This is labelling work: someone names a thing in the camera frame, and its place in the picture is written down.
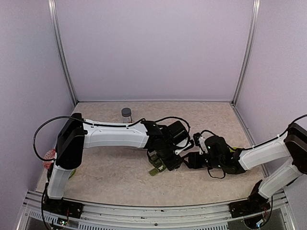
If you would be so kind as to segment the green weekly pill organizer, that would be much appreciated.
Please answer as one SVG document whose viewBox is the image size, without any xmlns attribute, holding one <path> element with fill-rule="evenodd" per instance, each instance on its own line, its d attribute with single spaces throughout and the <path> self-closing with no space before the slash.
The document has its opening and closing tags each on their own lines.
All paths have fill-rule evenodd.
<svg viewBox="0 0 307 230">
<path fill-rule="evenodd" d="M 153 166 L 153 169 L 151 169 L 149 171 L 149 175 L 150 176 L 156 176 L 158 173 L 161 173 L 161 172 L 163 172 L 166 169 L 165 164 L 163 163 L 161 158 L 159 156 L 157 156 L 156 154 L 153 154 L 152 156 L 149 156 L 148 160 L 149 160 L 149 163 Z M 163 171 L 159 171 L 157 169 L 160 165 L 164 165 L 164 170 Z"/>
</svg>

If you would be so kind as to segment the orange pill bottle grey cap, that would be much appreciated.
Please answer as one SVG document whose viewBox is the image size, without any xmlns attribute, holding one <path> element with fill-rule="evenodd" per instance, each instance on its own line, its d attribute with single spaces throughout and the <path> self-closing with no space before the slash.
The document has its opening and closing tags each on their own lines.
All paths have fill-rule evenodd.
<svg viewBox="0 0 307 230">
<path fill-rule="evenodd" d="M 130 108 L 123 108 L 121 110 L 121 115 L 124 123 L 132 123 L 132 111 Z"/>
</svg>

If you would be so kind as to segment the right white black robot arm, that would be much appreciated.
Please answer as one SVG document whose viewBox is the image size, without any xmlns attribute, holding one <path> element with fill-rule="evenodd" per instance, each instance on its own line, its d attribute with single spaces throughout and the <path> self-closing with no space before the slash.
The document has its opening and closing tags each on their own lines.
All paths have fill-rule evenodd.
<svg viewBox="0 0 307 230">
<path fill-rule="evenodd" d="M 283 133 L 247 149 L 232 148 L 216 134 L 204 138 L 202 133 L 196 133 L 194 140 L 200 150 L 183 156 L 190 169 L 221 169 L 224 175 L 237 175 L 276 159 L 287 159 L 269 177 L 255 184 L 245 202 L 251 213 L 257 212 L 276 191 L 307 173 L 307 131 L 295 120 Z"/>
</svg>

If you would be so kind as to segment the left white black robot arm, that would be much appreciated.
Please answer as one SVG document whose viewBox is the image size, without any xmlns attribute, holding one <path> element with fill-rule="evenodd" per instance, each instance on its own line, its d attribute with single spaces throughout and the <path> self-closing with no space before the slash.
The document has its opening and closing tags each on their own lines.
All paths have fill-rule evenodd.
<svg viewBox="0 0 307 230">
<path fill-rule="evenodd" d="M 179 117 L 168 126 L 144 118 L 135 123 L 103 123 L 83 119 L 80 113 L 64 119 L 67 122 L 51 155 L 39 157 L 48 165 L 41 207 L 60 215 L 78 215 L 83 209 L 81 203 L 66 201 L 63 195 L 70 175 L 82 163 L 84 149 L 120 146 L 154 151 L 172 171 L 183 162 L 179 154 L 194 145 L 189 135 L 190 125 Z"/>
</svg>

